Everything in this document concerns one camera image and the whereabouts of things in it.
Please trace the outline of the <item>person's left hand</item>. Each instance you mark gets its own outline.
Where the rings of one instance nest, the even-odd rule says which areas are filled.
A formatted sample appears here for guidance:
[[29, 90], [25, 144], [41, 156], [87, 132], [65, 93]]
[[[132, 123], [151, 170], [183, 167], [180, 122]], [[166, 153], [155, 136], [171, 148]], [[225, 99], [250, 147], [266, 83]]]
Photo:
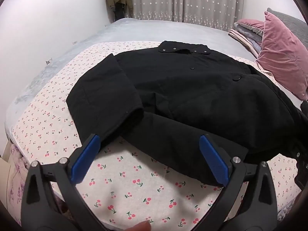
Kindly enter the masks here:
[[151, 231], [151, 224], [149, 221], [143, 221], [126, 229], [126, 231]]

